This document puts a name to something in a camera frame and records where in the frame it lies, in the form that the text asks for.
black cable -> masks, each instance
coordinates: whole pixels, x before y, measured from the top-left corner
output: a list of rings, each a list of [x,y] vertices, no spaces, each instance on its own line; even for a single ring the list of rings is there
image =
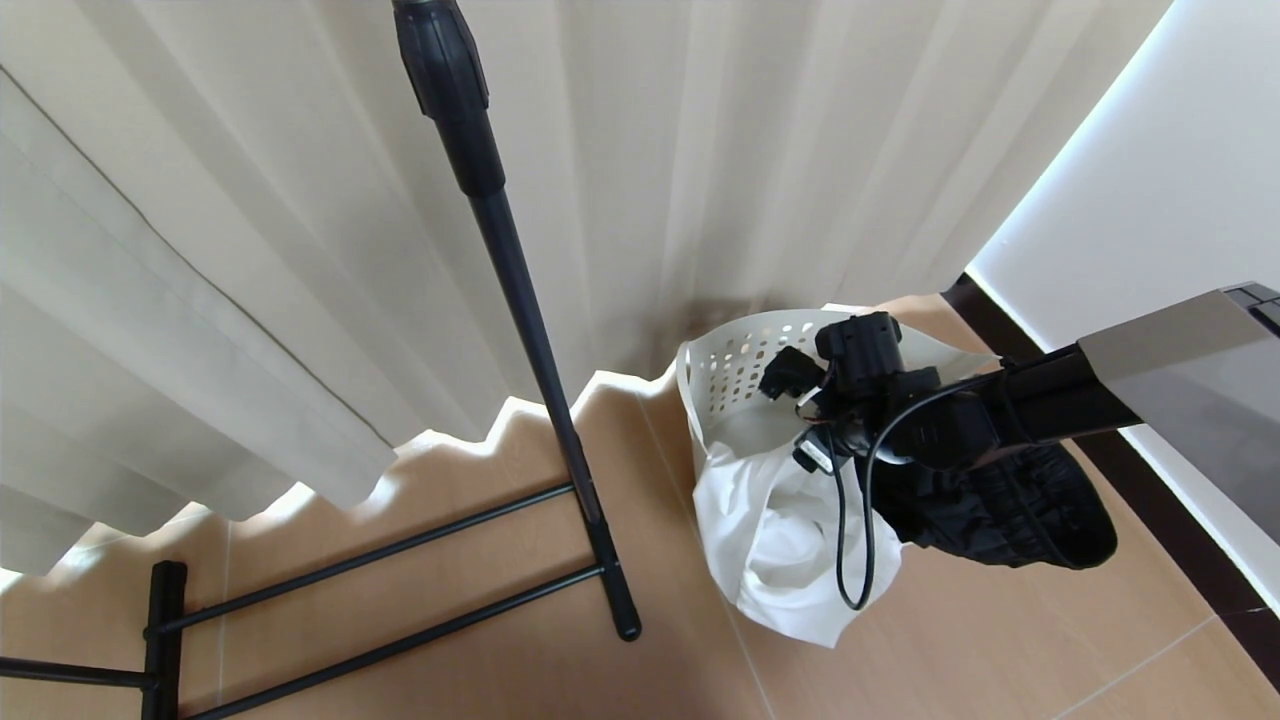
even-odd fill
[[[876,468],[876,454],[879,452],[879,446],[884,442],[884,438],[888,437],[890,430],[897,427],[897,424],[911,413],[915,413],[934,400],[941,400],[957,392],[978,387],[982,383],[991,380],[992,377],[993,375],[977,375],[916,400],[900,410],[897,415],[893,415],[893,418],[884,424],[884,428],[872,439],[870,448],[867,451],[867,477],[863,478],[861,473],[859,473],[859,479],[863,480],[863,528],[867,532],[867,573],[863,575],[863,592],[858,596],[858,602],[850,601],[849,593],[845,591],[845,482],[840,477],[840,462],[835,460],[835,433],[832,432],[831,425],[827,427],[827,445],[831,447],[832,454],[832,475],[836,478],[836,495],[840,500],[840,534],[836,536],[836,587],[840,589],[840,597],[844,598],[845,605],[847,605],[850,610],[858,612],[867,607],[867,603],[870,602],[872,584],[876,579],[876,528],[872,521],[872,470]],[[852,457],[852,461],[858,462],[856,455]]]

curtain fold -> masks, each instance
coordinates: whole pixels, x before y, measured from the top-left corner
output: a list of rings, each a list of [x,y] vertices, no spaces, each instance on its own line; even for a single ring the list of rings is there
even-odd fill
[[[946,288],[1169,1],[461,0],[567,395],[745,314]],[[538,400],[388,3],[4,3],[0,65],[65,133],[8,120],[6,234],[63,245],[12,252],[6,309],[119,409],[20,421],[104,497],[172,492],[140,529],[293,480],[349,503],[388,446]]]

white laundry basket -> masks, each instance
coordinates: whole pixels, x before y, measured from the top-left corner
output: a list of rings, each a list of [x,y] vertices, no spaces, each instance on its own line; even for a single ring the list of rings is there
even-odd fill
[[[859,314],[870,311],[856,309]],[[764,366],[786,346],[817,357],[814,334],[840,320],[847,310],[776,310],[726,323],[686,342],[676,356],[676,382],[689,415],[694,465],[701,473],[713,442],[728,446],[737,457],[767,452],[790,442],[804,429],[795,402],[771,402],[756,388]],[[973,374],[989,355],[964,352],[902,325],[902,361],[906,369],[937,365],[943,383]]]

horizontal metal bar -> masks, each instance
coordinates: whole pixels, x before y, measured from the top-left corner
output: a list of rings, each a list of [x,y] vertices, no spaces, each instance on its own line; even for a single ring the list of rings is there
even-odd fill
[[[369,552],[365,552],[364,555],[348,557],[347,560],[335,562],[333,565],[329,565],[328,568],[321,568],[314,573],[307,573],[306,575],[298,575],[297,578],[291,578],[288,580],[276,583],[274,585],[253,591],[248,594],[242,594],[239,597],[228,600],[225,602],[219,602],[218,605],[211,605],[202,610],[197,610],[188,615],[183,615],[182,618],[178,618],[175,620],[161,623],[160,625],[156,625],[154,628],[147,628],[143,632],[143,637],[151,637],[154,633],[173,633],[177,630],[182,630],[183,628],[189,628],[198,623],[204,623],[206,620],[212,620],[214,618],[220,618],[223,615],[227,615],[228,612],[243,610],[244,607],[248,607],[251,605],[257,605],[264,600],[271,600],[273,597],[282,596],[287,592],[292,592],[298,588],[305,588],[310,584],[319,583],[320,580],[333,578],[334,575],[340,575],[347,570],[355,570],[356,568],[369,565],[370,562],[374,562],[376,560],[390,557],[392,555],[404,552],[406,550],[415,548],[420,544],[429,543],[434,539],[440,539],[445,536],[451,536],[458,530],[465,530],[467,528],[493,520],[494,518],[502,518],[503,515],[507,515],[509,512],[522,510],[531,505],[538,505],[544,500],[550,500],[553,497],[558,497],[570,492],[573,492],[573,483],[562,483],[556,487],[535,492],[534,495],[513,500],[511,502],[499,505],[497,507],[490,507],[489,510],[484,510],[481,512],[476,512],[475,515],[468,515],[466,518],[462,518],[461,520],[454,520],[453,523],[449,523],[447,525],[440,525],[439,528],[433,528],[430,530],[419,533],[416,536],[407,537],[402,541],[397,541],[388,546],[379,547],[378,550],[371,550]]]
[[[41,662],[0,657],[0,676],[22,678],[24,680],[49,680],[51,683],[76,683],[79,685],[111,685],[118,688],[137,688],[145,691],[160,682],[159,675],[136,673],[133,670],[114,670],[110,667],[88,667],[84,665],[63,665],[61,662]]]
[[[412,635],[387,643],[364,655],[357,655],[356,657],[344,660],[335,665],[330,665],[323,670],[316,670],[315,673],[310,673],[294,680],[280,683],[274,688],[268,688],[262,692],[253,693],[248,697],[228,702],[227,705],[220,705],[212,710],[206,710],[205,712],[192,715],[187,720],[219,720],[220,717],[229,717],[232,715],[238,715],[241,712],[244,712],[246,710],[252,710],[255,707],[266,705],[271,701],[280,700],[282,697],[287,697],[293,693],[305,691],[307,688],[319,685],[321,683],[326,683],[329,680],[333,680],[334,678],[340,678],[348,673],[355,673],[356,670],[369,667],[375,662],[381,662],[383,660],[394,657],[402,652],[413,650],[415,647],[426,644],[435,639],[440,639],[444,635],[456,633],[463,628],[470,628],[471,625],[475,625],[481,620],[488,620],[489,618],[500,615],[508,610],[513,610],[527,602],[532,602],[556,591],[564,589],[576,583],[581,583],[582,580],[594,578],[602,573],[604,573],[604,568],[600,565],[591,565],[589,568],[584,568],[575,573],[570,573],[567,575],[557,578],[549,583],[544,583],[535,588],[530,588],[525,592],[499,600],[498,602],[494,602],[492,605],[486,605],[479,610],[472,610],[466,615],[460,615],[458,618],[454,618],[452,620],[445,620],[439,625],[434,625],[422,632],[413,633]]]

beige curtain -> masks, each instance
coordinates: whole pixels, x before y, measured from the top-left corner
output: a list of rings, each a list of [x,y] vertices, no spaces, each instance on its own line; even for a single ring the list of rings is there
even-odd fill
[[[1169,0],[461,5],[573,397],[691,328],[945,288]],[[0,64],[389,445],[536,400],[388,3],[0,3]]]

